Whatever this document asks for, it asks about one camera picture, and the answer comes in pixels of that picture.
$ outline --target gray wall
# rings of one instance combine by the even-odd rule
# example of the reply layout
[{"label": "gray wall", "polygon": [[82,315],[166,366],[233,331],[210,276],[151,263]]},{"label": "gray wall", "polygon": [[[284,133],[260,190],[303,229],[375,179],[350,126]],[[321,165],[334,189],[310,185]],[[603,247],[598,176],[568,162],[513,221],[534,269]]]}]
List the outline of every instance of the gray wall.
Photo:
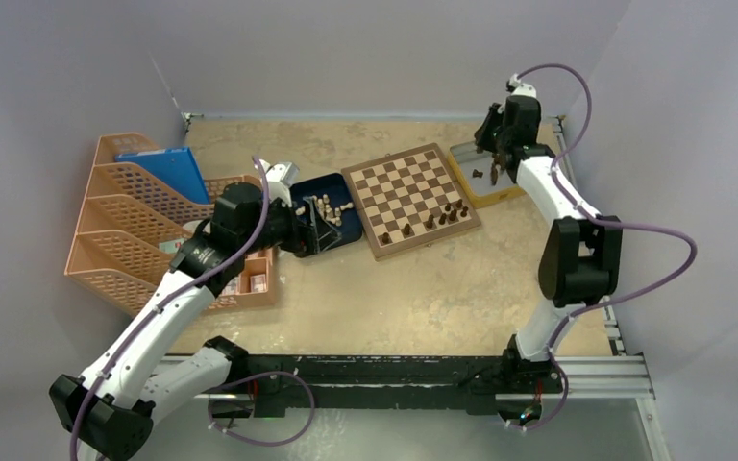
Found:
[{"label": "gray wall", "polygon": [[0,459],[63,459],[46,397],[128,323],[63,276],[97,136],[180,142],[117,2],[0,1]]},{"label": "gray wall", "polygon": [[[627,345],[646,354],[675,459],[738,459],[738,3],[632,2],[590,84],[574,159],[584,196],[700,245],[682,279],[616,308]],[[579,98],[572,132],[583,114]],[[665,237],[625,241],[624,293],[686,254]]]},{"label": "gray wall", "polygon": [[[513,72],[593,69],[629,0],[128,1],[183,110],[480,117]],[[548,113],[578,88],[539,76]]]}]

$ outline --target table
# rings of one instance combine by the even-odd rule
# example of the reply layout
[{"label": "table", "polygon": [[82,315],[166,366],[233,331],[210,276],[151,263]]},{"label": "table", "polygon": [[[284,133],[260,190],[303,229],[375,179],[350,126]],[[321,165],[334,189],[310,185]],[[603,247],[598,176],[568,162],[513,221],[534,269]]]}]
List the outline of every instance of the table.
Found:
[{"label": "table", "polygon": [[[200,120],[191,147],[205,178],[255,171],[250,157],[292,161],[297,181],[431,142],[448,153],[479,123]],[[539,135],[558,152],[553,128]],[[372,257],[365,237],[305,259],[277,260],[273,306],[210,312],[172,353],[223,335],[251,353],[498,355],[540,299],[536,269],[548,226],[529,197],[479,210],[478,230],[397,255]],[[560,355],[611,355],[600,311],[582,316]]]}]

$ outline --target chessboard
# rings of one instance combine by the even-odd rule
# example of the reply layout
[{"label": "chessboard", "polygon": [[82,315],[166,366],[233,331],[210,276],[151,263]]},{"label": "chessboard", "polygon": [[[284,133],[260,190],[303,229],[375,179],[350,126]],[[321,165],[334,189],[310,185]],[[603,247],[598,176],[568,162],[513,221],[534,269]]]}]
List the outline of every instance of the chessboard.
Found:
[{"label": "chessboard", "polygon": [[[341,173],[375,260],[458,235],[481,224],[436,144],[389,154],[344,168]],[[448,218],[452,211],[455,211],[454,221],[446,219],[444,224],[439,224],[441,216],[445,213]]]}]

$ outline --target blue tray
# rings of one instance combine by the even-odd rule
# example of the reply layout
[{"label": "blue tray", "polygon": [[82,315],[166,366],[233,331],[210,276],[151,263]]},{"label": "blue tray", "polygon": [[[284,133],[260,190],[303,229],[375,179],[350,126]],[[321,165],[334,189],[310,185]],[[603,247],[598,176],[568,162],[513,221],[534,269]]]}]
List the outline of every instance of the blue tray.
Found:
[{"label": "blue tray", "polygon": [[[305,197],[313,195],[323,197],[324,194],[330,197],[332,206],[355,202],[349,193],[346,181],[344,181],[343,176],[339,173],[332,173],[331,175],[298,182],[290,187],[290,197],[293,201],[293,207],[301,206]],[[341,214],[341,226],[337,229],[341,232],[341,239],[330,245],[329,250],[360,240],[360,237],[363,235],[363,225],[360,224],[360,217],[357,216],[357,210],[355,208],[345,209],[343,211],[343,214]]]}]

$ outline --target cable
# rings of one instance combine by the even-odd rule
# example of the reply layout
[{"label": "cable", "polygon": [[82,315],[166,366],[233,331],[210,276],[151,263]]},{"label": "cable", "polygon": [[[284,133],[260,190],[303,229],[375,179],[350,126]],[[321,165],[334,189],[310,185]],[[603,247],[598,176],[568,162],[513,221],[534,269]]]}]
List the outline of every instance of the cable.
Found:
[{"label": "cable", "polygon": [[132,329],[132,331],[126,336],[126,339],[124,339],[123,342],[120,343],[114,353],[109,357],[109,360],[106,361],[106,366],[101,369],[99,376],[89,387],[88,391],[86,392],[86,396],[81,402],[81,406],[78,408],[78,414],[75,416],[75,423],[72,425],[72,435],[69,438],[69,459],[71,461],[78,461],[78,434],[81,432],[81,427],[84,423],[84,417],[86,416],[86,407],[91,402],[95,394],[97,394],[98,389],[100,389],[100,386],[105,380],[105,376],[109,375],[109,372],[112,368],[114,368],[117,360],[123,355],[123,353],[125,353],[126,349],[129,348],[132,342],[148,326],[148,324],[150,324],[151,321],[154,320],[154,318],[157,316],[157,311],[159,310],[160,312],[162,312],[162,310],[169,303],[174,301],[178,296],[182,295],[190,287],[208,281],[208,279],[210,279],[211,277],[227,269],[228,266],[233,264],[237,259],[243,257],[247,253],[248,249],[253,246],[254,242],[256,242],[258,235],[264,228],[264,223],[267,221],[267,210],[270,207],[270,194],[268,192],[269,187],[267,184],[267,173],[265,173],[264,168],[261,166],[261,161],[256,156],[253,156],[252,159],[254,165],[258,169],[258,175],[261,177],[261,215],[258,218],[258,222],[256,224],[256,228],[253,230],[253,234],[251,234],[250,238],[247,239],[247,241],[244,243],[242,248],[239,249],[238,252],[226,259],[224,262],[222,262],[222,264],[219,264],[213,269],[205,272],[203,275],[179,287],[177,290],[173,291],[171,294],[163,298],[162,301],[157,303],[158,309],[152,309],[151,311],[149,311],[149,313],[146,314],[146,316],[143,317],[143,319],[137,324],[137,326]]},{"label": "cable", "polygon": [[245,442],[251,445],[256,445],[259,447],[280,447],[282,445],[287,445],[289,443],[295,442],[296,440],[301,438],[301,436],[304,435],[305,432],[307,432],[307,429],[309,429],[309,426],[312,425],[312,420],[315,417],[315,397],[312,395],[312,389],[309,388],[309,385],[306,384],[303,379],[293,375],[292,373],[288,373],[288,372],[279,372],[279,371],[264,372],[264,373],[255,374],[253,376],[245,377],[243,379],[240,379],[239,381],[234,381],[229,384],[224,384],[222,386],[217,387],[216,390],[222,391],[225,389],[234,388],[246,382],[251,382],[251,381],[255,382],[256,379],[260,379],[262,377],[273,376],[273,375],[287,376],[287,377],[291,377],[295,379],[296,381],[299,382],[299,384],[301,384],[301,387],[304,388],[304,390],[307,392],[307,396],[309,397],[309,416],[307,417],[307,422],[304,424],[304,427],[302,427],[301,430],[295,433],[295,435],[287,439],[277,441],[277,442],[265,442],[262,440],[251,439],[250,437],[245,437],[244,435],[237,434],[235,432],[228,430],[226,427],[221,426],[219,423],[213,420],[213,412],[211,411],[211,408],[210,408],[210,405],[211,405],[210,401],[208,402],[208,419],[210,420],[210,425],[208,426],[208,429],[211,429],[211,428],[216,429],[225,435],[228,435],[242,442]]},{"label": "cable", "polygon": [[603,226],[605,228],[614,228],[614,229],[631,230],[631,231],[644,231],[644,232],[653,232],[653,233],[661,233],[664,235],[670,235],[672,237],[679,238],[680,240],[683,240],[684,242],[686,242],[686,244],[689,246],[689,255],[686,257],[686,260],[677,269],[675,269],[671,274],[667,275],[666,277],[644,288],[641,288],[637,291],[633,291],[627,295],[619,296],[617,298],[613,298],[612,300],[605,301],[602,303],[597,303],[597,304],[587,305],[585,307],[582,307],[581,309],[573,311],[569,316],[565,317],[561,322],[559,322],[558,327],[555,328],[555,330],[553,331],[553,334],[548,340],[547,347],[548,347],[548,356],[550,357],[550,361],[553,364],[553,366],[558,369],[559,374],[561,375],[562,382],[564,384],[564,389],[562,390],[562,393],[561,393],[561,400],[558,401],[558,405],[555,406],[553,411],[551,411],[550,415],[548,415],[545,418],[542,418],[535,425],[522,427],[521,430],[523,431],[534,430],[543,425],[546,425],[553,418],[555,418],[556,415],[558,415],[558,413],[561,411],[561,408],[567,402],[567,396],[570,393],[570,380],[568,379],[567,374],[564,373],[564,370],[561,369],[561,366],[558,364],[558,361],[556,360],[555,354],[554,354],[555,342],[558,340],[558,336],[561,335],[561,331],[564,330],[567,324],[569,324],[572,319],[582,314],[585,314],[587,312],[590,312],[592,310],[600,309],[608,305],[617,305],[620,303],[625,303],[627,301],[634,300],[635,298],[646,295],[647,293],[650,293],[656,290],[657,288],[660,288],[661,286],[680,277],[680,275],[686,272],[686,270],[692,265],[692,263],[695,262],[695,258],[698,255],[697,242],[695,242],[695,240],[692,237],[686,235],[684,232],[681,232],[679,230],[661,228],[659,226],[653,226],[653,225],[648,225],[648,224],[622,223],[622,222],[604,221],[602,219],[598,219],[596,216],[593,216],[592,214],[590,214],[589,211],[587,211],[583,206],[581,206],[581,204],[576,200],[573,194],[569,190],[567,190],[566,187],[564,187],[564,184],[562,184],[561,181],[558,179],[558,163],[562,161],[565,157],[567,157],[567,155],[570,154],[570,152],[573,151],[573,149],[575,149],[576,146],[578,146],[578,143],[584,137],[584,133],[587,131],[587,128],[590,125],[590,118],[593,112],[593,97],[592,97],[592,93],[590,93],[589,85],[584,80],[584,78],[581,76],[581,74],[579,74],[576,71],[576,69],[574,69],[573,67],[570,67],[565,64],[548,63],[548,64],[536,65],[520,73],[518,75],[518,78],[521,79],[525,77],[526,75],[531,74],[537,70],[549,69],[549,68],[562,69],[562,70],[566,70],[567,72],[573,74],[573,76],[576,77],[578,82],[581,83],[581,87],[584,89],[584,96],[586,97],[586,100],[587,100],[587,113],[586,113],[586,116],[584,117],[584,124],[581,126],[581,131],[578,132],[576,139],[574,139],[573,142],[567,146],[567,149],[564,149],[563,151],[561,151],[561,153],[558,156],[556,156],[553,159],[553,162],[551,163],[551,177],[553,178],[553,183],[555,184],[555,186],[558,187],[558,190],[567,198],[567,200],[570,201],[570,203],[576,208],[576,210],[579,211],[582,215],[584,215],[584,217],[587,218],[587,220],[589,220],[591,223],[597,226]]}]

